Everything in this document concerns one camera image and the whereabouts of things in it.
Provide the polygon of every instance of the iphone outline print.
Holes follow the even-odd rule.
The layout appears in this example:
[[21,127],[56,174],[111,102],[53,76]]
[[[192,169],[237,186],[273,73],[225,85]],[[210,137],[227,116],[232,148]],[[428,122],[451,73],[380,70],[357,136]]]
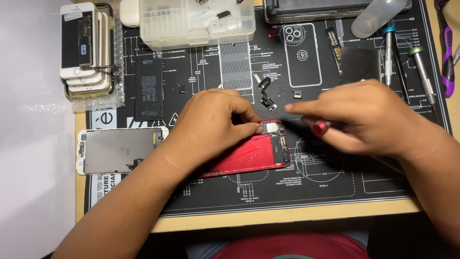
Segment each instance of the iphone outline print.
[[291,82],[291,69],[289,68],[289,57],[288,57],[288,43],[286,39],[284,40],[284,51],[286,52],[286,61],[287,61],[287,75],[289,77],[289,85],[292,88],[298,88],[298,87],[308,87],[308,86],[318,86],[322,84],[322,75],[321,75],[321,66],[319,64],[319,53],[318,53],[318,41],[316,40],[316,31],[315,31],[315,25],[312,23],[304,23],[304,24],[291,24],[283,27],[283,34],[286,35],[286,28],[293,27],[293,26],[304,26],[304,25],[311,25],[313,27],[313,35],[315,37],[315,49],[316,49],[316,59],[318,61],[318,71],[319,71],[319,83],[318,84],[308,84],[308,85],[299,85],[299,86],[293,86]]

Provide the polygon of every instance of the wooden desk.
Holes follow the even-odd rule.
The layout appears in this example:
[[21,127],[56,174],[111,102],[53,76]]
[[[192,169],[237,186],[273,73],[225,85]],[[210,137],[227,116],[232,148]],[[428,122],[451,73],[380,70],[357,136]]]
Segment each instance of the wooden desk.
[[[431,29],[435,37],[436,52],[439,64],[442,61],[441,45],[439,40],[439,26],[434,0],[426,0],[428,7]],[[107,1],[118,13],[118,1]],[[254,5],[262,5],[262,0],[254,0]],[[460,43],[460,17],[455,18],[456,10],[460,10],[459,1],[451,1],[448,9],[444,11],[448,24],[454,31],[454,46]],[[455,68],[460,75],[460,65]],[[447,100],[452,130],[457,140],[460,138],[460,90],[457,90],[452,98]],[[77,114],[75,117],[75,132],[78,133],[86,128],[85,114]],[[86,177],[76,174],[76,220],[83,217],[83,204],[85,196]],[[350,218],[360,216],[372,216],[383,214],[417,212],[421,210],[416,198],[407,200],[375,201],[341,205],[314,206],[294,209],[267,210],[256,212],[237,212],[216,215],[189,216],[177,218],[160,218],[156,222],[152,232],[166,232],[178,230],[196,230],[218,227],[232,227],[252,224],[285,223],[302,220],[319,220],[332,218]]]

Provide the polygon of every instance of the red iphone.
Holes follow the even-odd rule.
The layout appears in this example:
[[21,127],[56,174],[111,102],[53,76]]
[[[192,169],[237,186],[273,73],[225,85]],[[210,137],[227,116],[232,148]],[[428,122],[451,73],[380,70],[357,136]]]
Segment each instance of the red iphone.
[[261,122],[264,131],[227,150],[202,168],[200,176],[213,177],[268,170],[289,165],[286,129],[281,120]]

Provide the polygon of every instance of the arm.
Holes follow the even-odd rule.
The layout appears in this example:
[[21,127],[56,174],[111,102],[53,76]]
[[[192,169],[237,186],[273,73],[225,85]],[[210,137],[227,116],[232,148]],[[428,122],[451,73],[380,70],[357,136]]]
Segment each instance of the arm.
[[439,233],[460,249],[460,144],[443,128],[376,80],[339,86],[285,109],[304,114],[307,125],[317,118],[344,122],[321,137],[344,153],[398,159]]
[[[245,124],[233,125],[232,113]],[[235,90],[195,94],[168,138],[78,222],[52,258],[136,257],[176,186],[201,164],[261,133],[260,121]]]

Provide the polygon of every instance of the plastic bottle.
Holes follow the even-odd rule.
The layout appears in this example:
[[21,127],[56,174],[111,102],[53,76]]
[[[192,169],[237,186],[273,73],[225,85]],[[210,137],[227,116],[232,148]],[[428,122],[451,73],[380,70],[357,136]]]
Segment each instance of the plastic bottle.
[[364,39],[397,15],[407,0],[373,0],[351,25],[354,36]]

